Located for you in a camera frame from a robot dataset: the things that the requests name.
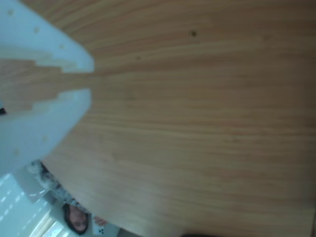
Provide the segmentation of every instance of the white wall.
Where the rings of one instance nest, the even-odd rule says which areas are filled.
[[[51,207],[43,198],[31,203],[12,175],[0,178],[1,237],[28,237]]]

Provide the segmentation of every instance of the wooden surface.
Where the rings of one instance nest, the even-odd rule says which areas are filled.
[[[95,57],[91,75],[1,61],[9,112],[89,87],[45,164],[144,237],[309,237],[316,154],[313,0],[26,0]]]

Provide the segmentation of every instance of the white plastic object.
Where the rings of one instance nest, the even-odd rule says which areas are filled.
[[[95,220],[95,215],[91,215],[91,223],[92,223],[92,234],[94,236],[103,236],[103,237],[117,237],[120,231],[120,227],[115,226],[109,222],[104,226],[99,226]]]
[[[36,176],[28,171],[27,167],[23,167],[17,172],[14,172],[13,177],[25,193],[25,196],[27,196],[32,203],[38,201],[48,192],[48,190],[42,187],[36,180]]]
[[[62,92],[31,111],[0,116],[0,177],[44,158],[91,105],[89,89]]]
[[[0,59],[34,60],[64,73],[91,73],[91,55],[18,0],[0,0]]]

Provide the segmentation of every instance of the patterned fabric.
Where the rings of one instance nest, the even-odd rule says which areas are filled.
[[[86,214],[90,212],[85,209],[79,202],[74,199],[67,190],[58,182],[58,180],[52,175],[47,168],[39,161],[32,162],[27,170],[33,174],[39,184],[46,190],[52,191],[53,195],[61,202],[70,204],[79,208]]]

